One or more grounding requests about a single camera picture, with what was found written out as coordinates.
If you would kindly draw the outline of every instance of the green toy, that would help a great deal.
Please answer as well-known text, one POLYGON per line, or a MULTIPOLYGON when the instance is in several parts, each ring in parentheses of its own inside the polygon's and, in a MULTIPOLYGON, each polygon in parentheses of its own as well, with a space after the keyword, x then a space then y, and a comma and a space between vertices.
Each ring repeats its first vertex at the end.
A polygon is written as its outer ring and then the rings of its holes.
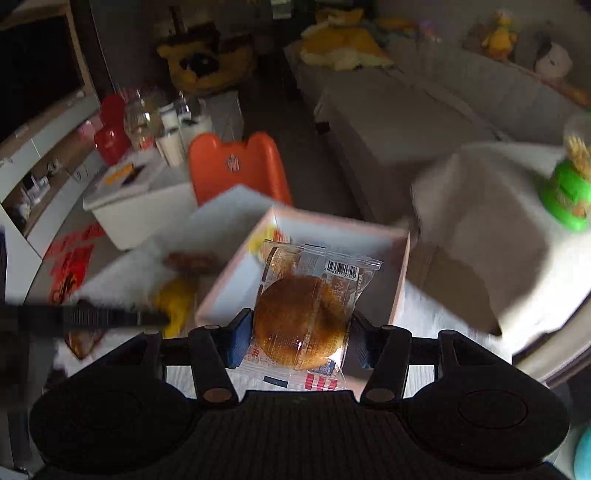
POLYGON ((573 116, 564 126, 567 158, 556 165, 540 190, 540 199, 560 223, 571 230, 587 228, 591 215, 591 115, 573 116))
POLYGON ((570 160, 556 165, 551 179, 540 190, 540 199, 565 227, 575 231, 587 228, 591 183, 579 175, 570 160))

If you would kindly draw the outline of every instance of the brown pastry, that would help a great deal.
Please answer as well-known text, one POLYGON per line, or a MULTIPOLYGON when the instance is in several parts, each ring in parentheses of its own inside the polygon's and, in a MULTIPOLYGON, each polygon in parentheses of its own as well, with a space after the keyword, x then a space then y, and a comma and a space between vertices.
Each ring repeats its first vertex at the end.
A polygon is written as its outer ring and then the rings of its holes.
POLYGON ((325 364, 343 345, 346 329, 345 310, 321 278, 282 278, 256 303, 256 344, 273 361, 296 370, 325 364))
POLYGON ((186 274, 220 273, 223 265, 213 254, 172 252, 164 260, 164 265, 186 274))

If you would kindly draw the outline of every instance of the yellow duck plush toy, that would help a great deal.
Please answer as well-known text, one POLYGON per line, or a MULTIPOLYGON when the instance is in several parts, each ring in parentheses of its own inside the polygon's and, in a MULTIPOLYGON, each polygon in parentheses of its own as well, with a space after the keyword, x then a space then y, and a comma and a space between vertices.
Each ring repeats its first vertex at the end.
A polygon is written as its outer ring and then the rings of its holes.
POLYGON ((362 17, 362 8, 349 12, 327 8, 317 12, 317 23, 301 33, 298 48, 302 61, 337 71, 393 65, 369 31, 358 26, 362 17))
POLYGON ((482 46, 486 49, 486 55, 497 61, 507 61, 517 43, 517 34, 509 31, 512 18, 506 10, 499 10, 495 13, 498 28, 488 35, 482 46))

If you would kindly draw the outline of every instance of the stuffed animal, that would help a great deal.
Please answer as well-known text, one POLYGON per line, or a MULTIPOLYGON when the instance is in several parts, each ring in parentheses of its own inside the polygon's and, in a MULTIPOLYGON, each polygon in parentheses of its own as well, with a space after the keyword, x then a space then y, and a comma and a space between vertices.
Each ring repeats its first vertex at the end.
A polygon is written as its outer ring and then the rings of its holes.
POLYGON ((561 82, 573 68, 569 53, 557 43, 551 42, 540 52, 534 71, 548 82, 561 82))
POLYGON ((517 42, 517 34, 509 31, 512 18, 508 11, 497 11, 495 13, 495 19, 498 28, 485 38, 482 46, 486 49, 485 53, 489 58, 498 61, 507 61, 517 42))

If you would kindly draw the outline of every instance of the white plush toy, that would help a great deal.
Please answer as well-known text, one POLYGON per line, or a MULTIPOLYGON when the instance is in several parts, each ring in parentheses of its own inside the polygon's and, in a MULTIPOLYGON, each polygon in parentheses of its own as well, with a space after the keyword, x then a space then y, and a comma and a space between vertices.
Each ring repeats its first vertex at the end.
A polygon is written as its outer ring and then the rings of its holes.
POLYGON ((550 51, 535 62, 534 70, 544 80, 559 82, 566 78, 573 68, 569 53, 557 43, 552 42, 550 51))

